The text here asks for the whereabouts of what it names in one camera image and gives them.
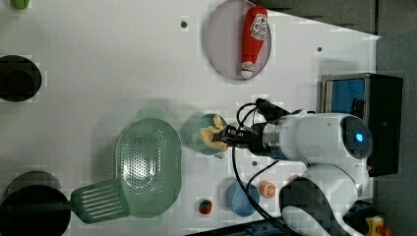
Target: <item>black cable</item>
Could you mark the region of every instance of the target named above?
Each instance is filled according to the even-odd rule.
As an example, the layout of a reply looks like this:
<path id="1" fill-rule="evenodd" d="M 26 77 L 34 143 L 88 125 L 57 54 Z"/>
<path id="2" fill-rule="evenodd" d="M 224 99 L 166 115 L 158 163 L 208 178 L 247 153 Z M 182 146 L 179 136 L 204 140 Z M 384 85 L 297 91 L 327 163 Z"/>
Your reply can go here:
<path id="1" fill-rule="evenodd" d="M 236 113 L 236 120 L 237 120 L 237 123 L 240 125 L 240 126 L 244 126 L 244 124 L 243 124 L 243 122 L 245 122 L 245 118 L 244 118 L 244 120 L 243 121 L 240 121 L 240 118 L 239 118 L 239 115 L 240 115 L 240 112 L 245 108 L 245 107 L 248 107 L 248 106 L 253 106 L 253 105 L 257 105 L 257 103 L 255 103 L 255 102 L 251 102 L 251 103 L 246 103 L 246 104 L 244 104 L 243 106 L 241 106 L 238 110 L 237 110 L 237 113 Z"/>
<path id="2" fill-rule="evenodd" d="M 255 178 L 257 178 L 260 174 L 264 173 L 266 170 L 270 169 L 274 165 L 276 165 L 279 162 L 279 160 L 274 161 L 264 169 L 260 170 L 258 173 L 256 173 L 252 178 L 249 180 L 248 185 L 246 186 L 246 190 L 249 192 L 249 186 L 251 185 L 252 181 L 254 181 Z"/>
<path id="3" fill-rule="evenodd" d="M 255 114 L 257 114 L 258 109 L 256 109 L 253 113 L 254 115 L 252 116 L 252 125 L 255 125 Z"/>
<path id="4" fill-rule="evenodd" d="M 245 104 L 244 106 L 242 106 L 242 107 L 246 107 L 246 106 L 249 106 L 249 105 L 251 105 L 250 103 L 248 103 L 248 104 Z M 242 111 L 242 107 L 238 110 L 238 112 L 237 112 L 237 116 L 239 117 L 239 115 L 240 115 L 240 112 Z M 241 122 L 240 120 L 239 120 L 239 118 L 238 118 L 238 122 L 240 122 L 241 124 L 243 123 L 243 122 L 245 122 L 246 121 L 246 119 L 249 117 L 249 115 L 252 113 L 252 112 L 254 112 L 256 110 L 256 108 L 253 108 L 251 111 L 249 111 L 248 112 L 248 114 L 246 114 L 246 116 L 243 118 L 243 121 Z M 238 129 L 237 130 L 240 130 L 242 128 L 242 125 L 239 125 L 239 127 L 238 127 Z M 233 147 L 232 148 L 232 162 L 233 162 L 233 170 L 234 170 L 234 173 L 235 173 L 235 176 L 236 176 L 236 179 L 237 179 L 237 182 L 239 183 L 239 185 L 240 185 L 240 187 L 242 188 L 242 190 L 243 190 L 243 192 L 245 193 L 245 195 L 246 195 L 246 197 L 248 198 L 248 200 L 249 200 L 249 202 L 251 203 L 251 205 L 254 207 L 254 209 L 263 217 L 263 218 L 271 218 L 271 216 L 264 210 L 264 209 L 262 209 L 259 205 L 258 205 L 258 203 L 252 198 L 252 196 L 250 196 L 249 195 L 249 193 L 246 191 L 246 188 L 243 186 L 243 183 L 242 183 L 242 181 L 241 181 L 241 179 L 240 179 L 240 177 L 239 177 L 239 174 L 238 174 L 238 171 L 237 171 L 237 168 L 236 168 L 236 155 L 235 155 L 235 150 L 236 150 L 236 147 Z"/>
<path id="5" fill-rule="evenodd" d="M 243 120 L 242 121 L 240 121 L 240 119 L 239 119 L 239 115 L 240 115 L 240 112 L 243 110 L 243 108 L 244 107 L 247 107 L 247 106 L 250 106 L 250 105 L 256 105 L 256 103 L 247 103 L 247 104 L 245 104 L 245 105 L 243 105 L 242 107 L 240 107 L 239 108 L 239 110 L 238 110 L 238 112 L 237 112 L 237 114 L 236 114 L 236 116 L 237 116 L 237 120 L 238 120 L 238 123 L 239 123 L 239 127 L 238 127 L 238 129 L 237 130 L 240 130 L 241 128 L 242 128 L 242 126 L 243 126 L 243 123 L 246 121 L 246 119 L 249 117 L 249 115 L 252 113 L 252 112 L 255 112 L 255 110 L 257 109 L 257 108 L 253 108 L 252 110 L 250 110 L 247 114 L 246 114 L 246 116 L 243 118 Z M 268 214 L 261 206 L 259 206 L 259 204 L 252 198 L 252 196 L 249 194 L 249 191 L 247 191 L 246 190 L 246 188 L 243 186 L 243 183 L 242 183 L 242 181 L 241 181 L 241 179 L 240 179 L 240 177 L 239 177 L 239 174 L 238 174 L 238 171 L 237 171 L 237 168 L 236 168 L 236 155 L 235 155 L 235 150 L 236 150 L 236 147 L 233 147 L 232 148 L 232 162 L 233 162 L 233 170 L 234 170 L 234 173 L 235 173 L 235 176 L 236 176 L 236 179 L 237 179 L 237 182 L 239 183 L 239 185 L 240 185 L 240 187 L 241 187 L 241 189 L 243 190 L 243 192 L 245 193 L 245 195 L 246 195 L 246 197 L 248 198 L 248 200 L 249 200 L 249 202 L 250 202 L 250 204 L 252 205 L 252 207 L 264 218 L 264 219 L 266 219 L 270 224 L 272 224 L 274 227 L 277 227 L 277 228 L 279 228 L 280 227 L 280 225 L 276 222 L 276 220 L 274 219 L 274 217 L 272 217 L 270 214 Z"/>

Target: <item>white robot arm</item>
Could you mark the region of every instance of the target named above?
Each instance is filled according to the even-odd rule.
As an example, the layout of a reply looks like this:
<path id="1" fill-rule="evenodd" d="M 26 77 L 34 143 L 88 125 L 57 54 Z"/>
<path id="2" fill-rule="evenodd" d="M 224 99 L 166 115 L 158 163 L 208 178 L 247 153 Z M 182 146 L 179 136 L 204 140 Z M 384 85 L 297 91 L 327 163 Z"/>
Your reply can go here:
<path id="1" fill-rule="evenodd" d="M 349 114 L 305 110 L 290 114 L 262 99 L 256 105 L 266 123 L 248 131 L 228 126 L 213 140 L 308 165 L 302 176 L 279 192 L 281 215 L 294 231 L 306 236 L 362 235 L 342 217 L 369 183 L 372 137 L 366 124 Z"/>

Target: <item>blue bowl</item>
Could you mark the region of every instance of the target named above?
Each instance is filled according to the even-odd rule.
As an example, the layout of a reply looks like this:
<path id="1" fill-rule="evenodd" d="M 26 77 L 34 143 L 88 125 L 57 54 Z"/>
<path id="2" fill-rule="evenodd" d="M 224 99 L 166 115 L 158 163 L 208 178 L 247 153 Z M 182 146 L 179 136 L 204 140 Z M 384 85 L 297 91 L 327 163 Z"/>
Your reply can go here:
<path id="1" fill-rule="evenodd" d="M 260 192 L 252 184 L 249 187 L 249 195 L 252 196 L 255 202 L 260 202 Z M 255 212 L 238 182 L 233 183 L 227 189 L 226 203 L 235 214 L 242 217 L 251 216 Z"/>

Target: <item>ketchup bottle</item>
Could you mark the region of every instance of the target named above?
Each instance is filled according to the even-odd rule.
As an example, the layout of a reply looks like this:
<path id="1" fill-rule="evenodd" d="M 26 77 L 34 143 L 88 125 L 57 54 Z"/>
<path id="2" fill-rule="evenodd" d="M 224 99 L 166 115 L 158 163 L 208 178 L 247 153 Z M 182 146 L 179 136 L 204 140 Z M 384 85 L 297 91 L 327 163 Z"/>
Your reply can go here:
<path id="1" fill-rule="evenodd" d="M 246 13 L 243 26 L 241 75 L 249 79 L 254 74 L 254 66 L 267 38 L 268 12 L 261 6 L 251 7 Z"/>

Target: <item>black bowl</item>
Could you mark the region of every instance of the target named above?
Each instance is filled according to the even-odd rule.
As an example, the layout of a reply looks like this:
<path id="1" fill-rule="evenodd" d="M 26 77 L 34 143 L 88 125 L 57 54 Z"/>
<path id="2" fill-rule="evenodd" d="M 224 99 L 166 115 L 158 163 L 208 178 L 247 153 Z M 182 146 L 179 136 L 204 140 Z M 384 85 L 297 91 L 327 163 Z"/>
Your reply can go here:
<path id="1" fill-rule="evenodd" d="M 24 101 L 37 94 L 41 74 L 28 58 L 5 56 L 0 58 L 0 98 L 7 101 Z"/>
<path id="2" fill-rule="evenodd" d="M 67 203 L 60 191 L 43 185 L 22 188 L 10 195 L 0 206 L 0 234 L 2 236 L 61 236 L 67 230 L 71 211 L 12 213 L 9 206 Z"/>

